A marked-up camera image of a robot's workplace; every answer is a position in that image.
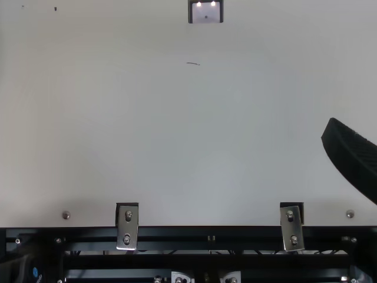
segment metal bracket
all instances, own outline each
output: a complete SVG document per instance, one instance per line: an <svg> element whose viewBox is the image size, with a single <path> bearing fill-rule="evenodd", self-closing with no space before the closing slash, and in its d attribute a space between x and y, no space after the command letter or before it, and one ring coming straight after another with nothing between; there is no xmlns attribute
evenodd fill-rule
<svg viewBox="0 0 377 283"><path fill-rule="evenodd" d="M220 278L220 283L241 283L241 271L233 271L224 274Z"/></svg>
<svg viewBox="0 0 377 283"><path fill-rule="evenodd" d="M280 223L282 224L284 250L290 252L305 249L299 207L280 208Z"/></svg>
<svg viewBox="0 0 377 283"><path fill-rule="evenodd" d="M135 251L139 226L139 207L121 205L118 208L117 249Z"/></svg>
<svg viewBox="0 0 377 283"><path fill-rule="evenodd" d="M183 283L184 281L186 281L186 283L195 283L195 279L189 274L180 271L171 272L171 283Z"/></svg>

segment black frame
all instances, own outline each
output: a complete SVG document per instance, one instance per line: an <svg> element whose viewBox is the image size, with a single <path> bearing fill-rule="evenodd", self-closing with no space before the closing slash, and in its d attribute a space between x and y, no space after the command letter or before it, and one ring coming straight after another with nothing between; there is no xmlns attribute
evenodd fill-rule
<svg viewBox="0 0 377 283"><path fill-rule="evenodd" d="M138 250L232 250L234 254L212 255L80 255L64 251L115 251L117 228L38 228L0 231L0 254L21 252L24 245L46 244L53 263L51 281L153 282L169 280L171 270L191 271L197 282L204 274L241 270L243 283L340 282L357 277L355 266L376 279L377 228L363 226L303 226L305 248L316 251L343 250L347 254L244 255L243 250L282 251L280 226L139 227Z"/></svg>

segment metal plate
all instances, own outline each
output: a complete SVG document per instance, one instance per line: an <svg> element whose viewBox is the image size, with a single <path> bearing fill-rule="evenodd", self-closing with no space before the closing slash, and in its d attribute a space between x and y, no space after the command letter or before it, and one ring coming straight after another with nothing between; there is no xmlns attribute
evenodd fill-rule
<svg viewBox="0 0 377 283"><path fill-rule="evenodd" d="M129 219L127 219L126 217L127 212L132 213ZM119 206L117 249L122 249L126 251L136 250L138 218L138 206ZM124 242L125 236L129 237L130 243L128 245L126 245Z"/></svg>
<svg viewBox="0 0 377 283"><path fill-rule="evenodd" d="M336 117L377 142L377 1L225 0L208 25L187 1L24 2L0 0L0 227L114 226L118 202L278 226L287 200L377 225L320 139Z"/></svg>
<svg viewBox="0 0 377 283"><path fill-rule="evenodd" d="M209 24L220 22L220 3L215 2L215 6L211 3L192 4L193 24Z"/></svg>
<svg viewBox="0 0 377 283"><path fill-rule="evenodd" d="M292 221L289 221L287 213L293 213ZM304 249L304 237L302 234L300 209L298 206L289 206L280 208L280 221L282 224L282 234L284 242L284 250L299 251ZM291 237L297 237L297 244L294 245Z"/></svg>

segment black rubber object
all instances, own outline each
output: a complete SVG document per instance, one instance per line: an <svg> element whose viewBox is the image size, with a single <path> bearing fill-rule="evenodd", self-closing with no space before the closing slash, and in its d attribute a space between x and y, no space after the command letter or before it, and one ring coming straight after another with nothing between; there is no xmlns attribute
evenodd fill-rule
<svg viewBox="0 0 377 283"><path fill-rule="evenodd" d="M377 204L377 146L335 118L329 120L322 143L344 178Z"/></svg>

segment hex bolt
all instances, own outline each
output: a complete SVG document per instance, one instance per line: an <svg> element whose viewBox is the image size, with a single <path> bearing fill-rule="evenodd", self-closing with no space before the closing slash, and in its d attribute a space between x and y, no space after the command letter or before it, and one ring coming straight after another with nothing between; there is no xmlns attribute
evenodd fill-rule
<svg viewBox="0 0 377 283"><path fill-rule="evenodd" d="M346 215L349 219L355 216L355 212L352 209L347 210Z"/></svg>
<svg viewBox="0 0 377 283"><path fill-rule="evenodd" d="M293 221L293 212L291 210L287 211L286 216L289 222Z"/></svg>
<svg viewBox="0 0 377 283"><path fill-rule="evenodd" d="M131 242L131 237L129 235L124 236L123 242L125 245L129 245Z"/></svg>
<svg viewBox="0 0 377 283"><path fill-rule="evenodd" d="M292 237L290 237L290 242L292 243L293 246L297 245L298 239L296 235L292 235Z"/></svg>
<svg viewBox="0 0 377 283"><path fill-rule="evenodd" d="M125 212L125 220L127 221L127 222L129 222L129 221L131 221L131 218L132 218L132 211L126 211Z"/></svg>

